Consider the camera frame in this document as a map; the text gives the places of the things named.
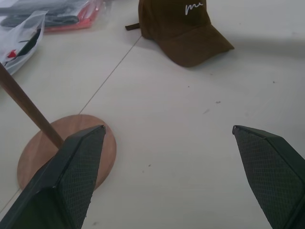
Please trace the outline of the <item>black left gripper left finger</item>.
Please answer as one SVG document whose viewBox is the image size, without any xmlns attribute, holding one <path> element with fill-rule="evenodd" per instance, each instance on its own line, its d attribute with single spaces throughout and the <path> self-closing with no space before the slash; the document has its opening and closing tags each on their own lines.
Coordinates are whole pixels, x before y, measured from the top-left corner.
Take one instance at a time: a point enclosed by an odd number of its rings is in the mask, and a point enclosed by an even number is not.
<svg viewBox="0 0 305 229">
<path fill-rule="evenodd" d="M 98 125 L 69 136 L 34 174 L 0 221 L 0 229 L 81 229 L 105 134 L 105 127 Z"/>
</svg>

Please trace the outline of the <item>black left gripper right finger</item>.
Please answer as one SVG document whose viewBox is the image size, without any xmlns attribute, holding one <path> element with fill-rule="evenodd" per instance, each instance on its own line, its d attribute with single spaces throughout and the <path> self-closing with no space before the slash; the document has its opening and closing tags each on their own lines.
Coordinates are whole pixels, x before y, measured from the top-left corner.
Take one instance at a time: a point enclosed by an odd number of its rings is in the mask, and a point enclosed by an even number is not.
<svg viewBox="0 0 305 229">
<path fill-rule="evenodd" d="M 250 188 L 272 229 L 305 229 L 305 159 L 282 137 L 235 125 Z"/>
</svg>

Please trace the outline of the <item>wooden hat stand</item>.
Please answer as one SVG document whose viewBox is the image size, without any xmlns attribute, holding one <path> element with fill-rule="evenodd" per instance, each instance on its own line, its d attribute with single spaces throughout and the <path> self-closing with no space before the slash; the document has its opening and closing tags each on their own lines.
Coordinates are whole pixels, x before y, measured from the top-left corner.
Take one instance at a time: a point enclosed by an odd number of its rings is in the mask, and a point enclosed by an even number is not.
<svg viewBox="0 0 305 229">
<path fill-rule="evenodd" d="M 112 130 L 103 120 L 92 115 L 75 114 L 49 123 L 1 63 L 0 86 L 40 129 L 27 143 L 19 158 L 17 181 L 21 189 L 24 189 L 34 174 L 57 153 L 68 136 L 96 125 L 103 125 L 106 129 L 96 187 L 105 181 L 116 159 L 117 144 Z"/>
</svg>

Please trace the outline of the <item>clear plastic bag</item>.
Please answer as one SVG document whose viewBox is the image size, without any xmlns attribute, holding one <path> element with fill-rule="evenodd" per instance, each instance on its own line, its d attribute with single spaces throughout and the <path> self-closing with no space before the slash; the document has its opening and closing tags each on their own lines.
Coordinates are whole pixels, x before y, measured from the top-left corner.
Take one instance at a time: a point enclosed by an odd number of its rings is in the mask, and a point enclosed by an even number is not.
<svg viewBox="0 0 305 229">
<path fill-rule="evenodd" d="M 15 74 L 36 52 L 43 38 L 47 11 L 35 11 L 12 29 L 0 26 L 0 63 Z"/>
</svg>

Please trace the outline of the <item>red and black packaged items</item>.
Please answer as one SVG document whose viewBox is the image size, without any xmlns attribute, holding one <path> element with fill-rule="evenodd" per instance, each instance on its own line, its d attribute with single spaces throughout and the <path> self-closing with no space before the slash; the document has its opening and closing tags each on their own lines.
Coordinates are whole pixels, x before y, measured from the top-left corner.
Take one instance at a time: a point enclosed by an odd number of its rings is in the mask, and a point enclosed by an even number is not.
<svg viewBox="0 0 305 229">
<path fill-rule="evenodd" d="M 45 11 L 45 31 L 90 28 L 106 0 L 0 0 L 0 28 L 12 29 L 35 11 Z"/>
</svg>

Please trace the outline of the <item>brown baseball cap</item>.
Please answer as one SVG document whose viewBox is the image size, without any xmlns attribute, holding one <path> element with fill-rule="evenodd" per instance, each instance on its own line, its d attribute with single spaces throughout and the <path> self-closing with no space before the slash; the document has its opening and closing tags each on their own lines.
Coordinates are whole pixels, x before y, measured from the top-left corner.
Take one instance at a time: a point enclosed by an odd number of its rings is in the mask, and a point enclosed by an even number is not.
<svg viewBox="0 0 305 229">
<path fill-rule="evenodd" d="M 206 0 L 139 0 L 136 24 L 142 37 L 158 44 L 181 67 L 195 67 L 233 50 L 230 42 L 212 25 Z"/>
</svg>

